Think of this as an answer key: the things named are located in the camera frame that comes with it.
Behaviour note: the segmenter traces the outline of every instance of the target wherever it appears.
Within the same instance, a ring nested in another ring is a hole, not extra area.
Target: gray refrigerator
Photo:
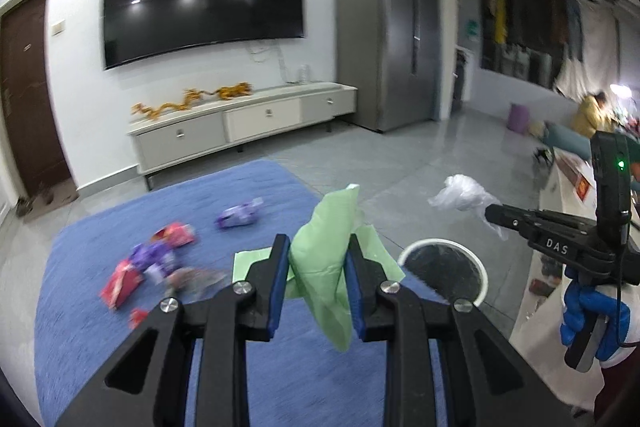
[[[358,88],[353,123],[385,132],[433,119],[438,0],[336,0],[337,80]]]

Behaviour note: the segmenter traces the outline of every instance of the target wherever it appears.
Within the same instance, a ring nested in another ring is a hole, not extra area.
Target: gloved hand
[[[596,358],[603,369],[619,364],[635,348],[618,347],[616,340],[616,296],[614,285],[582,287],[578,284],[577,271],[567,267],[567,277],[574,279],[564,294],[564,323],[560,326],[560,336],[565,346],[570,346],[575,335],[584,327],[584,311],[596,312],[607,317],[607,330],[602,338]],[[620,340],[625,343],[640,340],[640,290],[636,286],[622,285],[620,305]]]

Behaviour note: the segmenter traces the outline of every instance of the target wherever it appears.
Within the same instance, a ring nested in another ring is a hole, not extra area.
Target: tv stand
[[[187,111],[137,120],[129,127],[138,157],[138,172],[155,172],[217,151],[290,130],[331,121],[356,110],[356,88],[318,82],[255,91],[250,96],[214,100]]]

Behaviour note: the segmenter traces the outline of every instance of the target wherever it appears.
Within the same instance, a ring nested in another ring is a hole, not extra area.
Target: crumpled green paper
[[[344,256],[355,233],[366,259],[377,261],[389,280],[401,281],[404,272],[388,254],[372,225],[362,224],[357,185],[330,192],[314,209],[311,220],[291,241],[286,298],[305,299],[316,322],[339,351],[351,342],[351,314],[344,281]],[[255,261],[266,259],[271,248],[242,251],[234,259],[233,281],[245,279]]]

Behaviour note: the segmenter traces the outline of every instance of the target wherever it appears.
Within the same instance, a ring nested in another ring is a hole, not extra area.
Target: metal bolt
[[[473,304],[466,299],[458,299],[453,303],[453,307],[460,313],[468,313],[474,308]]]
[[[251,286],[249,281],[238,281],[234,284],[234,293],[236,295],[246,295],[253,289],[254,287]]]
[[[398,293],[400,291],[400,283],[396,281],[383,281],[380,289],[384,293]]]
[[[180,303],[178,302],[178,299],[174,299],[173,297],[169,297],[167,299],[162,299],[160,301],[160,309],[164,313],[175,312],[178,309],[178,305],[179,304]]]

